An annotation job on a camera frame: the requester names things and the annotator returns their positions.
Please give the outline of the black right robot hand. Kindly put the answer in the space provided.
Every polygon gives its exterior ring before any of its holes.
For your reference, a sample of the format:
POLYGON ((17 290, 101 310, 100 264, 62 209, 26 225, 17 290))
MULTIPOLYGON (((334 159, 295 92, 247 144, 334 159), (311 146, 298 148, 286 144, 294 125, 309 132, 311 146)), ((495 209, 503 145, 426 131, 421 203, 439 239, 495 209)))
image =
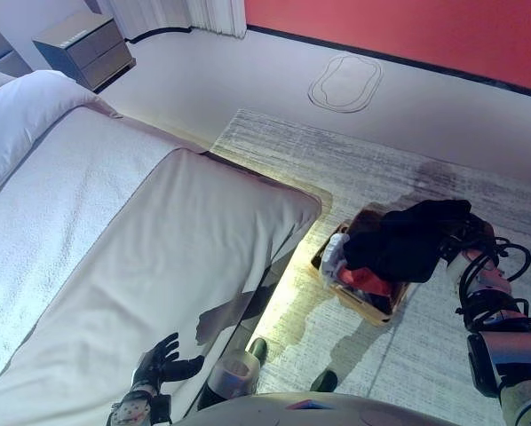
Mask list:
POLYGON ((495 232, 493 226, 476 215, 469 213, 461 221, 452 221, 441 228, 440 257, 452 262, 463 250, 476 249, 487 255, 494 255, 495 232))

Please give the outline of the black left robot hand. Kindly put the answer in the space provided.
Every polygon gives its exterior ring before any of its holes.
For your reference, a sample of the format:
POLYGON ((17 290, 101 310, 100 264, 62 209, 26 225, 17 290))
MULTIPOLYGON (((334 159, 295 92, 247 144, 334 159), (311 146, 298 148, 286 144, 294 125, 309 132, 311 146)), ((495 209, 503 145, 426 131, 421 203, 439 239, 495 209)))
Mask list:
POLYGON ((133 372, 131 390, 147 387, 159 393, 164 383, 181 382, 196 376, 202 370, 205 357, 180 359, 178 347, 178 332, 174 332, 144 352, 133 372))

